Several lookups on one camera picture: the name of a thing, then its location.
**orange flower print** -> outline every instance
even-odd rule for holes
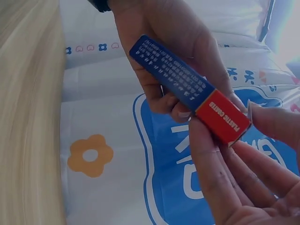
[[[98,157],[92,162],[87,162],[83,158],[87,150],[96,150]],[[88,139],[78,140],[71,145],[70,151],[71,156],[67,161],[70,169],[92,178],[99,177],[103,173],[104,165],[113,159],[113,150],[106,144],[102,135],[92,135]]]

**hand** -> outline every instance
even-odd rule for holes
[[[177,122],[186,122],[190,117],[190,111],[172,93],[163,96],[158,81],[130,58],[129,50],[142,34],[180,56],[238,108],[245,110],[230,86],[215,39],[183,0],[109,0],[109,6],[122,46],[153,112],[169,113]]]
[[[257,129],[294,148],[299,167],[300,114],[252,106]],[[300,177],[244,142],[231,149],[216,146],[196,118],[189,131],[202,192],[217,225],[300,224]]]

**pink heart print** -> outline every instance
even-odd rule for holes
[[[291,111],[294,113],[300,113],[300,108],[296,104],[291,105]]]
[[[292,77],[292,81],[294,81],[295,84],[300,84],[300,80],[296,77]]]
[[[120,48],[120,45],[119,45],[119,43],[116,43],[116,42],[115,42],[115,43],[113,43],[113,44],[112,44],[112,48]]]
[[[88,45],[86,47],[86,50],[88,50],[88,51],[93,51],[94,49],[95,49],[95,47],[93,45]]]
[[[82,46],[77,46],[75,51],[76,52],[83,52],[83,47]]]

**red label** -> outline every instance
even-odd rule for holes
[[[237,141],[251,124],[247,116],[218,90],[197,109],[196,115],[224,144]]]

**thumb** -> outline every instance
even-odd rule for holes
[[[300,114],[251,103],[254,126],[268,137],[300,150]]]

